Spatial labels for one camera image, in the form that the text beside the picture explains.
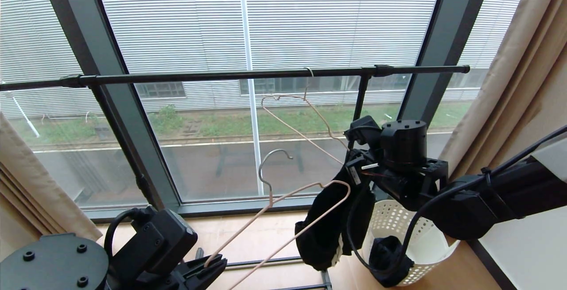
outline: black baseboard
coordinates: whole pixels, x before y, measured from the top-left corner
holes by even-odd
[[[496,283],[500,286],[502,290],[517,290],[517,288],[512,284],[510,279],[506,276],[506,274],[500,269],[498,264],[492,259],[488,251],[484,249],[480,241],[478,240],[469,240],[467,241],[468,245],[474,251],[478,259],[484,264],[488,272],[492,275],[492,278],[496,280]]]

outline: wooden floor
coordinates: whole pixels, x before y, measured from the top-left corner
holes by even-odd
[[[196,230],[197,245],[186,255],[185,260],[193,260],[198,247],[211,254],[236,232],[251,216],[208,217],[188,219]],[[293,236],[296,221],[305,218],[304,212],[284,212],[261,216],[221,253],[229,262],[260,260]],[[99,228],[104,233],[106,225]],[[134,230],[122,224],[115,234],[113,248],[119,250],[132,237]],[[104,237],[99,240],[102,245]],[[295,242],[285,247],[275,258],[297,256]],[[227,270],[209,287],[212,290],[225,290],[239,279],[247,270]],[[355,256],[342,256],[336,266],[329,269],[334,290],[373,290],[382,289],[370,272],[358,262]],[[306,286],[322,283],[320,272],[303,263],[262,267],[237,286],[239,290],[265,290]],[[468,245],[462,242],[454,254],[406,290],[495,290],[499,289],[492,276],[484,268]]]

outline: white perforated basket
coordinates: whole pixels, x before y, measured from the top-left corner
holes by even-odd
[[[415,212],[408,211],[397,201],[377,202],[374,205],[372,219],[362,245],[362,254],[366,262],[368,262],[374,238],[396,236],[400,242],[403,242],[409,221],[414,214]],[[441,230],[437,229],[431,220],[420,218],[413,230],[406,253],[415,264],[398,286],[408,286],[417,282],[429,270],[448,258],[458,245],[459,241],[456,241],[449,247]]]

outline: white pole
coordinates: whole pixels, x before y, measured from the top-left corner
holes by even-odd
[[[246,0],[241,0],[242,9],[242,27],[244,31],[245,39],[245,52],[246,52],[246,69],[252,70],[252,50],[250,48],[250,31],[249,31],[249,20],[248,20],[248,6]],[[252,119],[252,141],[254,145],[254,160],[256,162],[256,174],[260,169],[260,163],[262,161],[262,156],[260,152],[260,134],[258,131],[258,116],[256,112],[256,91],[254,88],[254,80],[249,78],[249,100],[250,100],[250,118]],[[264,183],[256,178],[258,185],[258,195],[264,195]]]
[[[32,131],[34,131],[34,134],[36,135],[36,137],[39,137],[39,133],[37,132],[37,129],[35,128],[35,126],[32,124],[32,122],[30,121],[30,119],[28,119],[28,116],[26,115],[26,113],[24,113],[24,110],[22,110],[22,107],[20,106],[20,104],[18,103],[18,101],[16,100],[16,97],[12,95],[12,100],[14,100],[14,103],[16,104],[16,106],[18,106],[18,110],[20,110],[20,112],[22,113],[22,115],[24,116],[24,118],[26,119],[26,122],[28,123],[28,125],[30,126],[30,128],[32,129]]]

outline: black garment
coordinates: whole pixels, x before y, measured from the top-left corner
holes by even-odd
[[[377,270],[385,270],[393,264],[401,252],[401,242],[395,236],[385,238],[375,238],[370,250],[370,258],[368,260],[369,266]],[[413,260],[404,255],[400,267],[395,272],[389,275],[381,275],[377,272],[372,272],[372,276],[384,288],[390,288],[400,283],[407,277],[409,268],[413,267]]]
[[[303,262],[320,271],[332,266],[332,259],[338,252],[338,239],[341,236],[342,254],[351,254],[352,248],[346,238],[346,218],[353,207],[352,203],[355,197],[359,193],[364,194],[362,201],[355,206],[354,211],[356,213],[354,213],[351,229],[354,245],[357,248],[362,246],[375,203],[369,182],[365,181],[356,185],[346,167],[342,167],[334,179],[350,185],[348,199],[295,240]],[[300,230],[338,203],[344,198],[346,192],[347,188],[339,183],[331,184],[323,189],[313,201],[306,219],[295,224],[295,233],[299,233]]]

